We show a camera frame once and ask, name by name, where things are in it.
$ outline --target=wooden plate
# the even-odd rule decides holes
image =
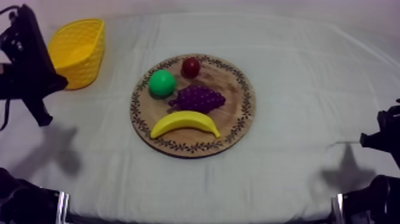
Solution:
[[[194,79],[180,75],[182,61],[196,57],[201,62],[200,74]],[[159,119],[171,113],[168,101],[176,98],[176,92],[166,99],[151,98],[148,82],[160,69],[171,72],[177,80],[177,90],[190,84],[205,85],[226,98],[222,107],[211,111],[221,137],[195,129],[179,129],[152,139],[150,133]],[[180,55],[169,58],[151,68],[137,83],[132,94],[130,118],[139,136],[162,153],[183,158],[205,157],[220,153],[243,137],[251,126],[255,111],[255,94],[247,77],[233,64],[204,54]]]

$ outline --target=white fabric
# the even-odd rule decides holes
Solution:
[[[98,78],[87,88],[46,98],[54,116],[50,127],[37,127],[22,102],[12,102],[9,126],[0,133],[0,166],[70,193],[72,212],[109,219],[323,217],[336,193],[368,185],[374,173],[400,176],[389,154],[357,143],[361,132],[378,131],[377,112],[400,97],[395,55],[360,36],[366,37],[328,24],[249,14],[108,20]],[[253,84],[257,110],[234,147],[182,160],[140,140],[130,123],[130,96],[154,64],[193,52],[237,65]],[[345,150],[346,142],[352,150]],[[345,152],[354,153],[357,165],[343,162]]]

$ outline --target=yellow banana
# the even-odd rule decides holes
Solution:
[[[156,138],[171,130],[183,127],[193,127],[196,129],[212,132],[216,138],[221,135],[217,130],[213,120],[207,115],[199,112],[183,110],[166,115],[155,124],[151,130],[151,138]]]

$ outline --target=white table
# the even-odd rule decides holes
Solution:
[[[139,78],[186,53],[234,63],[257,95],[246,136],[199,160],[149,148],[129,118]],[[378,131],[377,112],[400,97],[400,67],[381,53],[340,27],[283,17],[187,13],[107,20],[97,80],[47,97],[54,116],[49,127],[39,128],[22,102],[12,102],[0,133],[0,166],[70,193],[72,212],[107,219],[322,217],[335,193],[366,186],[375,174],[400,176],[389,154],[357,143],[361,132]]]

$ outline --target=plastic basket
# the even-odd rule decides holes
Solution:
[[[66,89],[91,84],[104,54],[104,21],[92,18],[63,26],[53,35],[48,51],[56,72],[69,82]]]

